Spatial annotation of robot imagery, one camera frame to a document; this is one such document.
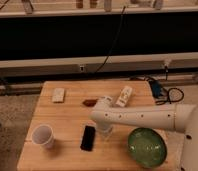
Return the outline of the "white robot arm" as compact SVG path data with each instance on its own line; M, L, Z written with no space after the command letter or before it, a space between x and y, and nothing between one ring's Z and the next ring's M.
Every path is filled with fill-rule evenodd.
M185 135L180 159L181 171L198 171L198 104L166 104L120 108L109 96L101 97L92 109L91 119L100 132L112 124L175 131Z

